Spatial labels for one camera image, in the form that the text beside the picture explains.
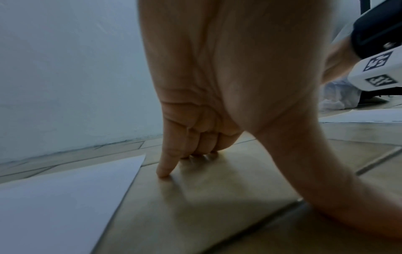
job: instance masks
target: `white paper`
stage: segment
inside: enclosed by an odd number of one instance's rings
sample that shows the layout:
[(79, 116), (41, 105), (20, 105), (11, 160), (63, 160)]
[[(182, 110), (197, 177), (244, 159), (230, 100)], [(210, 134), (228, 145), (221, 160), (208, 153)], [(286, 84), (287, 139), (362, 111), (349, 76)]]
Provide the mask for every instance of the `white paper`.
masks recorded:
[(0, 253), (90, 254), (145, 156), (0, 185)]
[(402, 108), (352, 110), (321, 117), (320, 123), (402, 123)]

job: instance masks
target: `hand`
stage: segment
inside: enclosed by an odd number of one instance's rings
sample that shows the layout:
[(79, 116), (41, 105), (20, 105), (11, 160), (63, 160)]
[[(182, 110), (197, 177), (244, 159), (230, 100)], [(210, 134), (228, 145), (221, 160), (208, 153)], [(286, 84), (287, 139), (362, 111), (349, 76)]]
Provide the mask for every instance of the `hand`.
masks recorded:
[(360, 57), (356, 55), (353, 49), (350, 37), (346, 37), (332, 45), (325, 63), (321, 84), (325, 85), (330, 81), (345, 76), (360, 60)]
[(139, 0), (164, 121), (157, 173), (168, 176), (181, 157), (229, 147), (245, 130), (312, 205), (355, 228), (402, 238), (402, 208), (361, 191), (366, 185), (334, 156), (317, 122), (331, 3)]

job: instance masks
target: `finger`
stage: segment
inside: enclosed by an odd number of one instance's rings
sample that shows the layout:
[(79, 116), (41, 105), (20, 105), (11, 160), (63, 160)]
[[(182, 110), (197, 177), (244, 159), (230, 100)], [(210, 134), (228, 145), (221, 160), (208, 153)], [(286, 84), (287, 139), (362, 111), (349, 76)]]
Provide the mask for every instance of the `finger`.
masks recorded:
[(184, 152), (182, 158), (189, 157), (198, 147), (198, 142), (200, 140), (200, 133), (193, 129), (187, 130), (186, 145), (184, 147)]
[(203, 132), (200, 135), (197, 149), (193, 152), (195, 155), (209, 154), (218, 141), (218, 133)]
[(187, 128), (166, 118), (163, 119), (162, 155), (156, 173), (168, 176), (179, 163), (184, 151)]
[(220, 133), (219, 137), (218, 137), (218, 141), (216, 142), (216, 145), (215, 145), (213, 151), (221, 151), (223, 149), (230, 147), (237, 141), (237, 139), (240, 137), (241, 134), (242, 134), (242, 132), (232, 135), (232, 136), (228, 136), (223, 133)]

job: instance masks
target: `black pole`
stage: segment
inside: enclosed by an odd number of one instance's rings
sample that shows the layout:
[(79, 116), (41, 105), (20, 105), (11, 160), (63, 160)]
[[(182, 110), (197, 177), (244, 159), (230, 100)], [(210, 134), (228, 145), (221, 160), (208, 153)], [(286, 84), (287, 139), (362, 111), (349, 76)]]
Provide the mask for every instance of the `black pole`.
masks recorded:
[(360, 0), (360, 12), (365, 13), (370, 9), (370, 0)]

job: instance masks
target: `tile floor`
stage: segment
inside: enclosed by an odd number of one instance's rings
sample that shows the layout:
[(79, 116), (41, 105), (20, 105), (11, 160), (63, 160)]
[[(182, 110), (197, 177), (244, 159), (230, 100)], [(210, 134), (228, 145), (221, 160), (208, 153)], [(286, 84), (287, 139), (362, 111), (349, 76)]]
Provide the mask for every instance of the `tile floor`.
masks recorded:
[[(401, 124), (322, 126), (353, 171), (402, 195)], [(0, 183), (146, 154), (94, 253), (402, 253), (401, 244), (344, 228), (299, 201), (247, 133), (218, 156), (183, 160), (165, 180), (155, 176), (161, 144), (127, 141), (1, 164)]]

